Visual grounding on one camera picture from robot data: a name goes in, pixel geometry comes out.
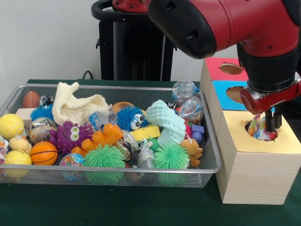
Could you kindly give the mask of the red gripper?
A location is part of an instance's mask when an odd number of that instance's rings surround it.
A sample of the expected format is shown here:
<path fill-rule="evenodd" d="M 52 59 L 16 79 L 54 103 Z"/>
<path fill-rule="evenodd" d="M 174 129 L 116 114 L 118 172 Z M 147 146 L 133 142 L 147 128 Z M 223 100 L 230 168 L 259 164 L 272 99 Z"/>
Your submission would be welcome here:
<path fill-rule="evenodd" d="M 291 101 L 301 95 L 301 82 L 295 82 L 292 86 L 279 92 L 259 93 L 249 86 L 240 91 L 241 100 L 245 108 L 253 115 L 265 112 L 266 130 L 274 132 L 282 126 L 282 110 L 284 102 Z M 272 107 L 275 107 L 275 119 Z"/>

